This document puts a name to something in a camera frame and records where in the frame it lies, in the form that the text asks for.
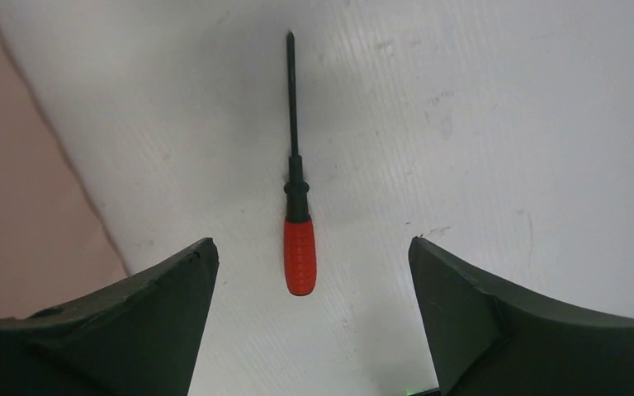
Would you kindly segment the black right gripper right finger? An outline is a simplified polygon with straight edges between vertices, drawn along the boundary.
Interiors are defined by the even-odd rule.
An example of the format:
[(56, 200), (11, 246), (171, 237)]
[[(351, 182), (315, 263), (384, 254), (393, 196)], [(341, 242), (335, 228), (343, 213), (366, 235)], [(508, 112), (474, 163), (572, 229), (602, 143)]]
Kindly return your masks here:
[(581, 308), (424, 238), (409, 267), (443, 395), (634, 395), (634, 318)]

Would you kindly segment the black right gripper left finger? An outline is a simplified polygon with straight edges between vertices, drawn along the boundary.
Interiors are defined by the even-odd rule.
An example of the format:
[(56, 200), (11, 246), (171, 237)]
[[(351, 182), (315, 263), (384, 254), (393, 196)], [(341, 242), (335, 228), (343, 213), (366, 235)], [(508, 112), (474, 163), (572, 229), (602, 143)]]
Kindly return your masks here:
[(204, 238), (124, 280), (0, 319), (0, 395), (186, 395), (219, 269)]

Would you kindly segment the red handled screwdriver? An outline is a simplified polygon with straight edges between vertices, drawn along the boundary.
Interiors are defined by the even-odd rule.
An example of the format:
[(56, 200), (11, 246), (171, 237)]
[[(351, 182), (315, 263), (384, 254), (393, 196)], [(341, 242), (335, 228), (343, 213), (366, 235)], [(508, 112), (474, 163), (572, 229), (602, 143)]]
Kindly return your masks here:
[(290, 155), (284, 186), (286, 216), (283, 229), (284, 273), (292, 295), (313, 292), (317, 280), (315, 233), (308, 205), (309, 185), (305, 181), (299, 151), (296, 105), (296, 46), (292, 32), (286, 34), (286, 65), (289, 106)]

